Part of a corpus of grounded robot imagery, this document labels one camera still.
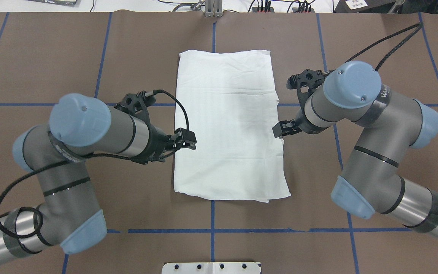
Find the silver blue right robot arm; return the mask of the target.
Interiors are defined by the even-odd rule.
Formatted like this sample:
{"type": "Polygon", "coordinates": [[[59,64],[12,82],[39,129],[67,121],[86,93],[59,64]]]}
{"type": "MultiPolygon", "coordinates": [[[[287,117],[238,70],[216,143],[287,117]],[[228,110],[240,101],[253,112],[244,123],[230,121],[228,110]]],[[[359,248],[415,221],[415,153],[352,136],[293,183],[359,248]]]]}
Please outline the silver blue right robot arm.
{"type": "Polygon", "coordinates": [[[364,220],[386,215],[438,238],[438,192],[397,174],[409,148],[423,148],[438,134],[437,111],[392,91],[363,61],[306,69],[286,87],[297,91],[300,108],[294,119],[273,126],[276,138],[319,134],[343,119],[363,128],[331,192],[337,206],[364,220]]]}

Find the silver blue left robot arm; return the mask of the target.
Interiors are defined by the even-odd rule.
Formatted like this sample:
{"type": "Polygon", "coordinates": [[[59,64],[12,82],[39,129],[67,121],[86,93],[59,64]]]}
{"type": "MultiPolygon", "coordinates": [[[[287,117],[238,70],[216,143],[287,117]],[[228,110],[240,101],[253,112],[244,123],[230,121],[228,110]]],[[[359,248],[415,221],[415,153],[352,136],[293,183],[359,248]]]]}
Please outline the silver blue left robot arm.
{"type": "Polygon", "coordinates": [[[184,106],[169,92],[153,90],[127,94],[111,107],[103,101],[71,93],[59,99],[49,121],[20,135],[14,161],[26,171],[0,195],[23,180],[38,177],[44,202],[0,213],[0,265],[30,257],[52,246],[67,255],[101,242],[107,232],[86,161],[117,158],[139,164],[164,162],[177,151],[196,149],[184,106]],[[186,126],[168,135],[151,124],[148,107],[165,94],[184,113],[186,126]]]}

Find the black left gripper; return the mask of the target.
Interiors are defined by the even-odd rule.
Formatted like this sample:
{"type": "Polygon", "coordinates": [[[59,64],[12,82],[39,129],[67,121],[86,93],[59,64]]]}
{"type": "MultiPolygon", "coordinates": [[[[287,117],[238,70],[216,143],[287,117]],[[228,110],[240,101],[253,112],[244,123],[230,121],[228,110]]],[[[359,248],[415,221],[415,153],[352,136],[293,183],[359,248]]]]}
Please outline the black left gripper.
{"type": "Polygon", "coordinates": [[[170,135],[165,134],[157,127],[152,127],[149,130],[149,139],[144,151],[133,156],[132,161],[139,164],[164,162],[165,158],[174,155],[179,149],[196,150],[196,143],[195,133],[188,129],[176,129],[170,139],[170,135]]]}

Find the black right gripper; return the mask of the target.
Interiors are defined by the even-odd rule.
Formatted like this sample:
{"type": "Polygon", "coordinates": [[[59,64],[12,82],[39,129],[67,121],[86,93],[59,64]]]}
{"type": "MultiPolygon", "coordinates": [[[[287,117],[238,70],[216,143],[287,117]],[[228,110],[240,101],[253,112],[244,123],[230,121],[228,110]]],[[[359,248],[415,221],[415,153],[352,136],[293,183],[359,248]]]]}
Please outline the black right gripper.
{"type": "Polygon", "coordinates": [[[304,110],[300,108],[293,120],[279,121],[275,126],[272,127],[272,131],[275,138],[282,139],[287,135],[295,135],[299,131],[305,132],[309,135],[316,135],[329,127],[330,126],[321,127],[314,125],[306,118],[304,110]]]}

